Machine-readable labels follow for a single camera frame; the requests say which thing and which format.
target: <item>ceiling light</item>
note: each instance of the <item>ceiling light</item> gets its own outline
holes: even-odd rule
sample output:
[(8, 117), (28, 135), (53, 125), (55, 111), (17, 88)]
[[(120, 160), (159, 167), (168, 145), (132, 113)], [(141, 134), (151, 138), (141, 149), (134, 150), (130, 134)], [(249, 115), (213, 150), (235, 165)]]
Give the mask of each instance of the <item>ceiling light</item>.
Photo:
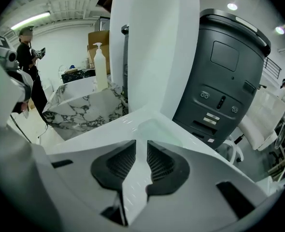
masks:
[(45, 12), (45, 13), (42, 13), (42, 14), (38, 14), (38, 15), (33, 16), (33, 17), (29, 18), (29, 19), (26, 19), (26, 20), (24, 20), (22, 22), (19, 22), (18, 24), (12, 26), (11, 29), (15, 30), (15, 29), (17, 29), (17, 28), (27, 24), (27, 23), (30, 23), (31, 21), (35, 21), (37, 19), (40, 19), (40, 18), (43, 18), (43, 17), (47, 17), (47, 16), (50, 16), (50, 12)]
[(230, 10), (237, 10), (237, 9), (238, 9), (237, 5), (234, 4), (234, 3), (229, 3), (229, 4), (228, 4), (228, 8), (229, 8)]
[(276, 27), (276, 32), (279, 34), (284, 34), (284, 29), (282, 27)]

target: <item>cardboard box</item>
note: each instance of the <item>cardboard box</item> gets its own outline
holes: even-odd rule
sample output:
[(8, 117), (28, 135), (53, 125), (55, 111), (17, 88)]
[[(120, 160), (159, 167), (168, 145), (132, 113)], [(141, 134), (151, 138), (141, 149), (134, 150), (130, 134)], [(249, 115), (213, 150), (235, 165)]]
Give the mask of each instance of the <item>cardboard box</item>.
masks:
[(89, 51), (89, 45), (86, 46), (86, 50), (87, 50), (87, 58), (89, 59), (89, 64), (93, 64), (93, 60), (91, 58), (90, 51)]
[(109, 30), (97, 31), (88, 34), (88, 56), (90, 55), (90, 63), (94, 63), (94, 56), (97, 50), (97, 46), (94, 43), (101, 42), (102, 53), (106, 58), (106, 71), (110, 74), (110, 63), (109, 63)]

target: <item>marble surface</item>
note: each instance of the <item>marble surface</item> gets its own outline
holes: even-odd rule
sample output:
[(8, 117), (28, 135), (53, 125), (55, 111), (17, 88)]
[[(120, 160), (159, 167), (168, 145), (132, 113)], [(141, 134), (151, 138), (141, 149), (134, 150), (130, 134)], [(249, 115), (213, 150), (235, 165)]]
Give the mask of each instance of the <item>marble surface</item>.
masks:
[(76, 137), (122, 116), (121, 88), (108, 80), (97, 91), (95, 76), (61, 85), (43, 115), (64, 139)]
[(84, 69), (69, 73), (64, 73), (61, 75), (63, 83), (69, 83), (83, 78), (88, 78), (95, 76), (95, 69)]

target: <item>white panel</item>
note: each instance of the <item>white panel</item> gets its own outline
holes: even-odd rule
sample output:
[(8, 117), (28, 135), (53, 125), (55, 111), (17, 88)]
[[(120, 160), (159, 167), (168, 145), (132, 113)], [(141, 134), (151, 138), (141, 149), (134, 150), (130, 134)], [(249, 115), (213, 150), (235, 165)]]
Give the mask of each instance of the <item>white panel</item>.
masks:
[(121, 27), (129, 23), (132, 0), (113, 0), (109, 28), (109, 56), (112, 81), (123, 86), (124, 34)]
[(133, 0), (128, 42), (130, 111), (148, 104), (172, 118), (196, 50), (200, 0)]

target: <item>white pump bottle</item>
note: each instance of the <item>white pump bottle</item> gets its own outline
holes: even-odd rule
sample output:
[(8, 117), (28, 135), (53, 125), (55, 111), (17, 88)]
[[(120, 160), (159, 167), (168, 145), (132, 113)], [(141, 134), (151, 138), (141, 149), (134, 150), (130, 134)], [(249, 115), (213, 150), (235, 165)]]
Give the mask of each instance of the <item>white pump bottle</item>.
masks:
[(106, 71), (106, 58), (104, 57), (100, 46), (102, 43), (94, 43), (97, 45), (98, 49), (94, 57), (94, 66), (95, 66), (95, 76), (98, 83), (98, 91), (101, 91), (105, 88), (108, 88), (107, 83), (107, 71)]

